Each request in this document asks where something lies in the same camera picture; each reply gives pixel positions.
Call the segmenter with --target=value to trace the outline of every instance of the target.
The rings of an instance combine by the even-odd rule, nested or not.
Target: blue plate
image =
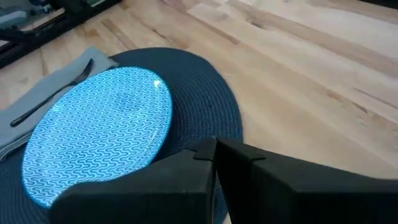
[[[36,126],[22,161],[28,195],[49,208],[74,184],[111,180],[147,166],[171,118],[169,89],[149,70],[116,68],[87,79]]]

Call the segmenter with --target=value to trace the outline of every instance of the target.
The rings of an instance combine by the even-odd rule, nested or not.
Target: wood grain
[[[398,178],[397,37],[398,11],[357,0],[124,0],[0,70],[0,107],[88,46],[173,47],[228,82],[246,143]]]

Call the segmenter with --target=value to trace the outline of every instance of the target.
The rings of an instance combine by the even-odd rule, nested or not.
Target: fork handle
[[[15,119],[14,121],[12,121],[10,123],[11,127],[16,127],[18,125],[20,125],[22,122],[24,122],[29,116],[31,116],[32,114],[34,114],[39,108],[41,108],[44,104],[48,103],[57,93],[61,92],[63,89],[65,89],[66,87],[72,85],[72,83],[69,83],[63,87],[61,87],[59,90],[57,90],[55,93],[51,94],[49,97],[47,97],[46,99],[44,99],[43,101],[41,101],[38,105],[36,105],[35,107],[33,107],[32,109],[30,109],[28,112],[24,113],[23,115],[21,115],[20,117],[18,117],[17,119]]]

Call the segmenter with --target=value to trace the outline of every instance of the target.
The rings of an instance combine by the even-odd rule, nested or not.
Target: napkin
[[[52,93],[74,80],[75,77],[84,70],[91,58],[95,63],[89,77],[101,73],[109,68],[118,66],[116,62],[109,59],[105,54],[94,47],[90,47],[66,67],[41,79],[32,89],[30,89],[24,96],[20,97],[10,107],[0,111],[0,162],[5,160],[6,156],[13,150],[17,149],[29,140],[33,129],[42,119],[44,114],[61,96],[73,88],[73,86],[70,86],[56,94],[48,103],[43,105],[20,125],[12,128],[10,126],[11,121],[14,121],[16,118],[46,99]]]

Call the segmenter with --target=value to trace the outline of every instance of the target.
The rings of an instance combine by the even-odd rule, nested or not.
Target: navy woven placemat
[[[206,60],[167,48],[139,49],[112,57],[121,66],[154,71],[168,85],[173,98],[173,119],[167,139],[154,161],[175,154],[199,139],[217,136],[243,140],[236,100],[220,74]],[[24,146],[0,163],[0,223],[48,223],[47,211],[26,195],[21,183]],[[227,209],[218,185],[215,223]]]

